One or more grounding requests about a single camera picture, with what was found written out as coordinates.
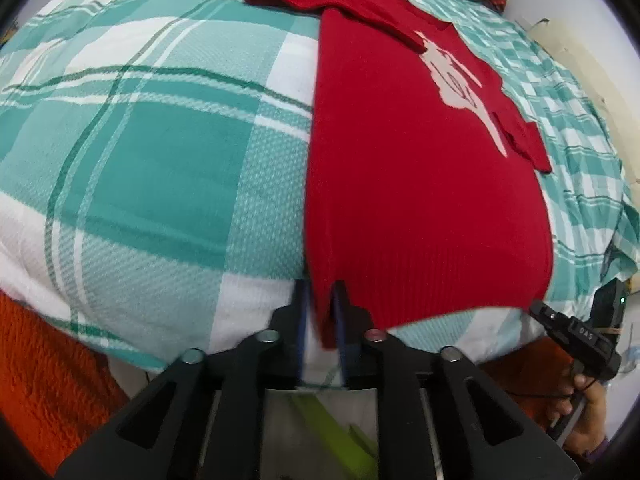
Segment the purple sleeve forearm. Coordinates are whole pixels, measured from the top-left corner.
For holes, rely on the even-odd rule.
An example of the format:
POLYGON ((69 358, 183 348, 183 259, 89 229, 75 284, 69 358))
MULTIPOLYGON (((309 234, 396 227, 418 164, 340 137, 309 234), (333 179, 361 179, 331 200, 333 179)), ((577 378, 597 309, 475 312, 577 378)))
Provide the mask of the purple sleeve forearm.
POLYGON ((603 453, 608 448, 608 438, 604 438, 600 444, 598 444, 592 451, 585 452, 582 457, 587 463, 594 463, 596 460, 600 460, 603 453))

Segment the right hand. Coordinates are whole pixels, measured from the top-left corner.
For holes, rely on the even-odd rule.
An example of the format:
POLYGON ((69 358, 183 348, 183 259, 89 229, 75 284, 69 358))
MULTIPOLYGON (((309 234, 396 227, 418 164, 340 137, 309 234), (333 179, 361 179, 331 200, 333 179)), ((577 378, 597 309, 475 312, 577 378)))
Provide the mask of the right hand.
POLYGON ((548 408, 550 422, 561 416, 572 414, 570 396, 580 390, 585 396, 585 407, 578 421, 564 442, 564 448, 587 458, 605 442, 606 390, 604 385, 584 374, 574 373, 567 368, 561 375, 558 391, 561 399, 551 401, 548 408))

